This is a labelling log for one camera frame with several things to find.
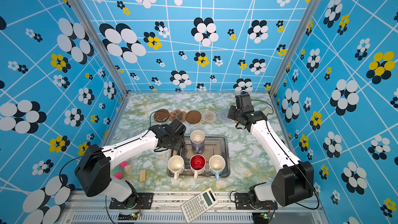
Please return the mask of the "multicolour woven round coaster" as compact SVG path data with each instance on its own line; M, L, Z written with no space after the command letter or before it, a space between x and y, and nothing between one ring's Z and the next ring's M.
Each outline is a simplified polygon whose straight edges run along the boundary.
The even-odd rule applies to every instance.
M217 120L217 115L213 111L205 111L202 114L202 120L206 123L214 123Z

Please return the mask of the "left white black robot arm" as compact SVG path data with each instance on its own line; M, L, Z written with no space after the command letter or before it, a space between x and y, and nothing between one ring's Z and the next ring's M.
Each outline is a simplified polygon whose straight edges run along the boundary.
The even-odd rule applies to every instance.
M87 197L104 195L126 208L134 207L138 202L137 191L130 182L114 177L111 170L146 150L180 149L184 144L185 131L185 125L175 119L170 124L153 125L147 131L117 144L104 147L92 145L76 167L75 176Z

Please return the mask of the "cork paw print coaster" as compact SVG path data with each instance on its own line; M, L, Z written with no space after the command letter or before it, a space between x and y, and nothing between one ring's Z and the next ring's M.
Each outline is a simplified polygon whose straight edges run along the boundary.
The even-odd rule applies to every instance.
M185 111L174 110L174 111L170 112L169 120L173 121L175 119L178 119L180 122L185 122L186 115L187 115L187 113Z

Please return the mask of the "grey woven round coaster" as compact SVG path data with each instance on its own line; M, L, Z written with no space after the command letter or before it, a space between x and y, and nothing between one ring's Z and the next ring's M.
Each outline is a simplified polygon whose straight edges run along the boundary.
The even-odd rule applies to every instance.
M227 122L231 122L232 119L230 119L228 117L228 113L229 111L227 110L222 110L217 114L217 119L220 120L221 122L227 123Z

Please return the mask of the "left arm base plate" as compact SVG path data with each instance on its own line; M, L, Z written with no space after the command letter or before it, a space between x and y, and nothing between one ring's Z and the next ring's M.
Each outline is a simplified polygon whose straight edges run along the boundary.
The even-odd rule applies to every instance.
M125 201L111 198L109 209L151 209L154 193L133 193Z

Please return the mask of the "dark brown round coaster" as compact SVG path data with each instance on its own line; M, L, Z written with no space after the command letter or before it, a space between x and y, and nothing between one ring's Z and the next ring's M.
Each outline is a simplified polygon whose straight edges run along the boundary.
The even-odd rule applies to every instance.
M166 109L160 109L154 112L153 118L156 122L166 122L170 117L170 112Z

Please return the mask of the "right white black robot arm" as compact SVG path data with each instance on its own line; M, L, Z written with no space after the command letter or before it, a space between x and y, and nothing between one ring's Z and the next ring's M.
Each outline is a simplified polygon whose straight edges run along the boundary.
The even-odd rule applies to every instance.
M261 183L250 187L248 197L253 208L260 209L268 201L281 206L299 204L316 195L314 168L294 155L271 128L266 115L256 111L249 93L235 96L236 105L230 106L228 118L237 121L262 145L277 172L271 184Z

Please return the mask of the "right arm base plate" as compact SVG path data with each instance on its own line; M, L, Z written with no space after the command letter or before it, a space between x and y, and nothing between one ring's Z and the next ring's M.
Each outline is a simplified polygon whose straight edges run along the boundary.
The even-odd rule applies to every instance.
M235 193L233 201L237 210L264 210L267 212L278 210L278 204L275 201L264 201L254 205L251 203L248 193Z

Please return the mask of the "light blue handled mug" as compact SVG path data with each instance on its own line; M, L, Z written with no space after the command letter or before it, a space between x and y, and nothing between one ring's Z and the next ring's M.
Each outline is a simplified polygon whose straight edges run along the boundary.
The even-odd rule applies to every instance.
M209 169L212 175L216 177L216 181L219 181L221 172L226 167L226 161L221 155L213 155L209 159Z

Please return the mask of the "brown wooden round coaster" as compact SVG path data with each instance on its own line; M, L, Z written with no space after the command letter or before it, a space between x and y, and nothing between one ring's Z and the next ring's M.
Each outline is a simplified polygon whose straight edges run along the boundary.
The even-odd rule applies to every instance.
M186 121L190 124L197 124L201 121L202 115L199 111L189 111L186 114Z

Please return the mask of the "cream mug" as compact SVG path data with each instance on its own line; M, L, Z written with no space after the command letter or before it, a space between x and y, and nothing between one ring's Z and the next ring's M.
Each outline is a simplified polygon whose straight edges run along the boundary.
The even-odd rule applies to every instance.
M174 176L174 180L178 180L179 175L184 172L184 159L181 156L175 155L169 158L167 168Z

